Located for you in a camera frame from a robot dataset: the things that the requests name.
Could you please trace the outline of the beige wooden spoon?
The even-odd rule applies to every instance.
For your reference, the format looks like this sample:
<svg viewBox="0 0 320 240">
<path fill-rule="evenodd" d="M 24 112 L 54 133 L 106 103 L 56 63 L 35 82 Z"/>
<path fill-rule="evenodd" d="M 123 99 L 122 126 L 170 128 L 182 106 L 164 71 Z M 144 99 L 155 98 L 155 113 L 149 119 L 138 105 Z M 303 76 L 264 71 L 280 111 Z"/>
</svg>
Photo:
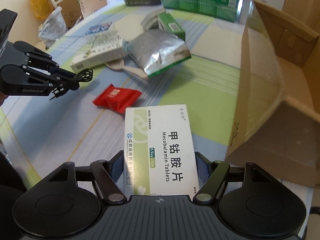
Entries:
<svg viewBox="0 0 320 240">
<path fill-rule="evenodd" d="M 105 65 L 111 70 L 118 70 L 118 71 L 123 70 L 132 75 L 140 77 L 143 80 L 149 79 L 149 76 L 144 72 L 144 70 L 142 70 L 141 68 L 126 66 L 123 59 L 110 61 L 105 63 Z"/>
</svg>

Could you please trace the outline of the white Mecobalamin tablets box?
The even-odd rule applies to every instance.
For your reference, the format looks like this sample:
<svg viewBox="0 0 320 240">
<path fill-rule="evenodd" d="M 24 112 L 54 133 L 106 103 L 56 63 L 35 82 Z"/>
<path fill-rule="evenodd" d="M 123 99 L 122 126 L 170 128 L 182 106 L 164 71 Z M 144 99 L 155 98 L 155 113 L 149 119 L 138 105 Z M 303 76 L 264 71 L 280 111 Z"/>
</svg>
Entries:
<svg viewBox="0 0 320 240">
<path fill-rule="evenodd" d="M 125 195 L 193 197 L 199 188 L 186 105 L 127 108 Z"/>
</svg>

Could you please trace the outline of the silver foil pouch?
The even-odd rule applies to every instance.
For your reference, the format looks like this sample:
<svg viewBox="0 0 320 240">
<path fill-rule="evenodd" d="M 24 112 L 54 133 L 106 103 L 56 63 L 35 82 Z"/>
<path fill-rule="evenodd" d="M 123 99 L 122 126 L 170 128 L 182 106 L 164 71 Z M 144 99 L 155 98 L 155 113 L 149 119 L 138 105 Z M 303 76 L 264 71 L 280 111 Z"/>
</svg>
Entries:
<svg viewBox="0 0 320 240">
<path fill-rule="evenodd" d="M 128 55 L 152 78 L 191 59 L 186 43 L 161 29 L 150 29 L 127 42 Z"/>
</svg>

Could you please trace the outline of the clear plastic bag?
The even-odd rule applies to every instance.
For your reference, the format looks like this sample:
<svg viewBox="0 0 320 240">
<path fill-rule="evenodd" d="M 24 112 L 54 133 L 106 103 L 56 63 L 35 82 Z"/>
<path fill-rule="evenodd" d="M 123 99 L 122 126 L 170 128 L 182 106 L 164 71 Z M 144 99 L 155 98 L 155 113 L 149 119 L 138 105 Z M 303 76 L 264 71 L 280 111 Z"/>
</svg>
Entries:
<svg viewBox="0 0 320 240">
<path fill-rule="evenodd" d="M 46 48 L 50 48 L 56 40 L 67 33 L 67 25 L 62 15 L 62 8 L 57 7 L 39 26 L 38 37 Z"/>
</svg>

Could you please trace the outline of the white green long box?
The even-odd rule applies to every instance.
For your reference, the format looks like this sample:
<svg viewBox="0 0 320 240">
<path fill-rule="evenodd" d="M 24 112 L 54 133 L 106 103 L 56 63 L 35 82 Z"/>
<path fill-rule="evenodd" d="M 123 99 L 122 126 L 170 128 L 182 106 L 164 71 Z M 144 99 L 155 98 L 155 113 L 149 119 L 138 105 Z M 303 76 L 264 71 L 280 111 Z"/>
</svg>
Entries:
<svg viewBox="0 0 320 240">
<path fill-rule="evenodd" d="M 73 57 L 71 69 L 75 73 L 101 64 L 122 59 L 127 55 L 126 41 L 118 34 L 84 36 L 84 47 Z"/>
</svg>

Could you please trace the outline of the red snack packet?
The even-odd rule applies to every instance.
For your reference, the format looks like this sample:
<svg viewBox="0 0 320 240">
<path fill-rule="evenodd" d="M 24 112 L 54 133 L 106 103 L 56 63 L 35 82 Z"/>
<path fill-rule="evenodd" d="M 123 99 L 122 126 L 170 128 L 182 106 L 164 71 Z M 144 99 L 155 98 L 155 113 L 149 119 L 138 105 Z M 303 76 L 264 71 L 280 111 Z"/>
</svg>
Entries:
<svg viewBox="0 0 320 240">
<path fill-rule="evenodd" d="M 133 104 L 141 96 L 141 92 L 129 88 L 118 88 L 110 84 L 92 102 L 94 105 L 110 109 L 120 114 L 124 114 L 127 107 Z"/>
</svg>

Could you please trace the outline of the blue white small box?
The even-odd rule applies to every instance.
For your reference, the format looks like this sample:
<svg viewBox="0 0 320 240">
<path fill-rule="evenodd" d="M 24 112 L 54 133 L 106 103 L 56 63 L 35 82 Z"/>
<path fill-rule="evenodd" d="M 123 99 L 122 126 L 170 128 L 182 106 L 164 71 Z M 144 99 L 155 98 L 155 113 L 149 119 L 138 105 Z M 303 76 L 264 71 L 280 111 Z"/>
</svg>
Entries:
<svg viewBox="0 0 320 240">
<path fill-rule="evenodd" d="M 85 35 L 100 34 L 106 31 L 114 31 L 115 29 L 113 22 L 106 22 L 90 27 L 88 31 L 86 31 Z"/>
</svg>

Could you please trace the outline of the brown cardboard box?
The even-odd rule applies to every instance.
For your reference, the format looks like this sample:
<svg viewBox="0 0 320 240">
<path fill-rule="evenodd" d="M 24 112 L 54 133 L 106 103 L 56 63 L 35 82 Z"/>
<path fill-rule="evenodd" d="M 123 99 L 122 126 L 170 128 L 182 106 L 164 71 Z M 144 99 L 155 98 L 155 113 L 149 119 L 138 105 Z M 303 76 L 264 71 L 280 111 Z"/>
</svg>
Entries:
<svg viewBox="0 0 320 240">
<path fill-rule="evenodd" d="M 252 1 L 242 35 L 229 163 L 319 187 L 319 35 Z"/>
</svg>

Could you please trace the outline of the white square container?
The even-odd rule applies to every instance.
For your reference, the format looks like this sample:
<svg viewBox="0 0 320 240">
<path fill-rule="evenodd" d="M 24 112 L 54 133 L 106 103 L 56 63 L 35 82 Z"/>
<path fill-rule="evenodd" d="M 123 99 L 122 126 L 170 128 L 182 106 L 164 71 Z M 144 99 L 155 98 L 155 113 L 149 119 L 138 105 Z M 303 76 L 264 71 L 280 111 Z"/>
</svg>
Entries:
<svg viewBox="0 0 320 240">
<path fill-rule="evenodd" d="M 160 8 L 158 10 L 155 10 L 145 16 L 145 18 L 140 23 L 143 30 L 149 30 L 152 28 L 155 28 L 158 24 L 158 15 L 165 13 L 166 10 L 164 8 Z"/>
</svg>

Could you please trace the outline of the green white medicine box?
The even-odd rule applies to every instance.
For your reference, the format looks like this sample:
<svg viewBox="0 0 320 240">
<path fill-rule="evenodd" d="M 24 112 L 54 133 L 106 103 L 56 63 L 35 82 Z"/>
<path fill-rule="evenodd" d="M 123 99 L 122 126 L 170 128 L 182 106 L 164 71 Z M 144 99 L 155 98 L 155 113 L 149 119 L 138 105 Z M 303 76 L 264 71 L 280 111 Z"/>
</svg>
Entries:
<svg viewBox="0 0 320 240">
<path fill-rule="evenodd" d="M 164 12 L 158 15 L 158 26 L 159 29 L 174 34 L 185 41 L 186 34 L 184 29 L 170 13 Z"/>
</svg>

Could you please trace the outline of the green carton pack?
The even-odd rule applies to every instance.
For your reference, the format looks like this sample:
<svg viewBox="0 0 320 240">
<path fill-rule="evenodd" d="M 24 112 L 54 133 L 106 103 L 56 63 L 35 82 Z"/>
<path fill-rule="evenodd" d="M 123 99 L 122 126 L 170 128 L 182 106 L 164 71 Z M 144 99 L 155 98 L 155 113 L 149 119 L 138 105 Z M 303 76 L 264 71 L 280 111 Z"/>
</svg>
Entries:
<svg viewBox="0 0 320 240">
<path fill-rule="evenodd" d="M 235 22 L 239 0 L 161 0 L 163 7 Z"/>
</svg>

